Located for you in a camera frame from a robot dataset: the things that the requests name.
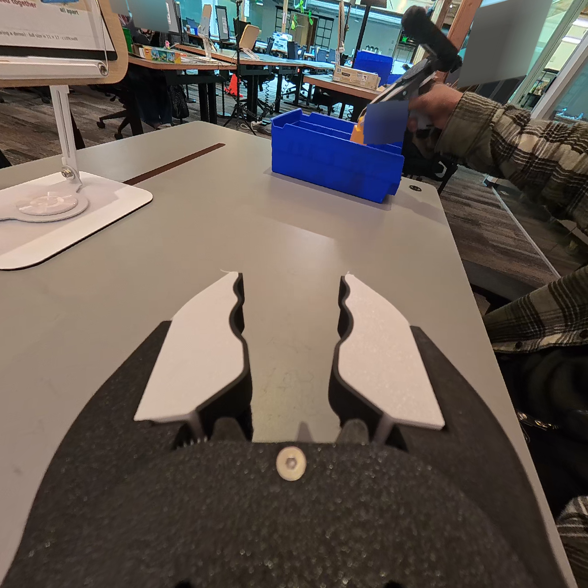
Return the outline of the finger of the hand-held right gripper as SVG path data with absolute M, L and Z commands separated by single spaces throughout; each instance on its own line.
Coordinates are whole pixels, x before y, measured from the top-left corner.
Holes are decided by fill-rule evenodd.
M 409 68 L 392 85 L 380 92 L 369 105 L 390 100 L 410 100 L 436 77 L 437 61 L 420 61 Z

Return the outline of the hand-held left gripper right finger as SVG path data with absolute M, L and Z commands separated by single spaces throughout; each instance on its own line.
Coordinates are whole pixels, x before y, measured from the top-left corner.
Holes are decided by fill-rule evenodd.
M 445 419 L 412 326 L 384 296 L 347 273 L 337 298 L 328 401 L 341 429 L 363 424 L 371 442 L 386 443 L 396 426 L 441 431 Z

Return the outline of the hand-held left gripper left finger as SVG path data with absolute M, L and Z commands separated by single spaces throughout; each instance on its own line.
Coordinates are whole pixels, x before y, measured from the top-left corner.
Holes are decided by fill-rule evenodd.
M 233 419 L 252 440 L 244 303 L 242 273 L 227 272 L 174 314 L 134 421 L 184 423 L 195 440 L 204 440 L 218 421 Z

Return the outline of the blue plastic bin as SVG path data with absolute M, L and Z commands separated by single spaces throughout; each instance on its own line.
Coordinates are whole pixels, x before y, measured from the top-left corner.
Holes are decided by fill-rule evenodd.
M 398 190 L 402 143 L 363 145 L 351 141 L 354 124 L 295 109 L 271 120 L 274 173 L 381 204 Z

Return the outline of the person's right forearm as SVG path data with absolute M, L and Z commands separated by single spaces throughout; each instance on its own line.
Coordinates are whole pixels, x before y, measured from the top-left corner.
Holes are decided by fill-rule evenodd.
M 436 151 L 508 180 L 557 219 L 587 233 L 587 123 L 531 118 L 530 112 L 465 92 Z

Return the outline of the person's right hand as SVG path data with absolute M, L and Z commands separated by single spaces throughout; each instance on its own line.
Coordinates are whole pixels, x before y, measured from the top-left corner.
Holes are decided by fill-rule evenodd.
M 445 84 L 435 84 L 429 92 L 415 96 L 409 100 L 407 129 L 416 132 L 418 129 L 417 115 L 430 120 L 432 125 L 444 130 L 453 111 L 457 107 L 463 92 Z

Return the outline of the stack of blue bins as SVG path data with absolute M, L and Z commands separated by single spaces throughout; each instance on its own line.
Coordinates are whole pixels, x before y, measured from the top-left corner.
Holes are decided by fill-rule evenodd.
M 383 83 L 388 80 L 393 69 L 393 57 L 361 50 L 357 52 L 354 69 L 377 74 Z

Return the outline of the cardboard box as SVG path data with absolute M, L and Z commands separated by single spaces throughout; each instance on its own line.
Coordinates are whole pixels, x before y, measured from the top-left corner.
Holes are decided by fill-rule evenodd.
M 377 73 L 357 70 L 343 65 L 334 67 L 332 81 L 373 91 L 380 86 L 380 77 Z

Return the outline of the wooden office desk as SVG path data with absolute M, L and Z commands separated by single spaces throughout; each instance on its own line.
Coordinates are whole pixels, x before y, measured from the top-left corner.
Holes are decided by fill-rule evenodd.
M 236 69 L 236 51 L 229 49 L 220 49 L 210 53 L 214 61 L 227 65 L 229 70 Z M 277 75 L 276 105 L 273 112 L 279 113 L 281 104 L 281 87 L 282 79 L 285 76 L 295 77 L 295 101 L 298 105 L 299 92 L 302 86 L 303 75 L 305 71 L 313 70 L 315 72 L 332 72 L 334 64 L 328 62 L 317 62 L 308 60 L 297 60 L 279 58 L 269 54 L 254 54 L 253 57 L 244 52 L 240 53 L 240 80 L 247 81 L 246 97 L 246 119 L 251 122 L 257 114 L 258 107 L 258 90 L 261 79 L 268 78 L 272 74 Z

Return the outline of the person's body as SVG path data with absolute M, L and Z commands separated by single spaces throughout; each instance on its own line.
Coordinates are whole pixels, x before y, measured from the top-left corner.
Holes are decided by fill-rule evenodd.
M 587 587 L 587 267 L 483 317 L 579 587 Z

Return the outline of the black tripod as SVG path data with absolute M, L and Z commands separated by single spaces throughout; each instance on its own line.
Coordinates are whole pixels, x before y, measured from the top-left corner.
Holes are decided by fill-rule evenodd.
M 235 100 L 236 104 L 233 108 L 233 112 L 228 120 L 223 124 L 223 127 L 226 128 L 231 121 L 235 120 L 236 122 L 236 130 L 242 130 L 244 126 L 246 130 L 249 130 L 253 136 L 257 136 L 256 132 L 254 131 L 253 126 L 249 123 L 244 115 L 242 115 L 242 108 L 240 106 L 240 40 L 238 38 L 237 28 L 235 28 L 235 36 L 236 36 L 236 69 L 234 72 L 234 77 L 236 81 L 236 88 L 235 88 Z

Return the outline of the white document holder stand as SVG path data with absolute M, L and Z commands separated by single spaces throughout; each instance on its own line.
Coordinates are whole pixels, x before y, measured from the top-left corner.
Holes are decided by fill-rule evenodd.
M 1 56 L 1 84 L 48 81 L 62 149 L 58 172 L 1 189 L 1 270 L 38 265 L 152 201 L 147 190 L 77 164 L 69 84 L 113 72 L 105 59 Z

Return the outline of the wooden side table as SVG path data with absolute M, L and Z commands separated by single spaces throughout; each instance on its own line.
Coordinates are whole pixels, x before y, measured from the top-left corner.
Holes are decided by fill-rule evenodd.
M 201 121 L 217 124 L 217 84 L 229 78 L 236 66 L 193 53 L 173 51 L 173 58 L 153 60 L 172 51 L 153 47 L 140 47 L 139 55 L 129 54 L 127 77 L 133 83 L 133 92 L 141 113 L 151 115 L 162 112 L 164 124 L 172 123 L 175 98 L 183 94 L 182 87 L 198 87 Z

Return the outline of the wooden post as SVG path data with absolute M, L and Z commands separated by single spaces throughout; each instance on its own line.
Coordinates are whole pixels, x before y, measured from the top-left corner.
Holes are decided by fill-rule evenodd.
M 461 1 L 460 7 L 453 19 L 447 39 L 455 46 L 457 51 L 462 48 L 463 42 L 469 33 L 474 16 L 481 6 L 482 1 Z

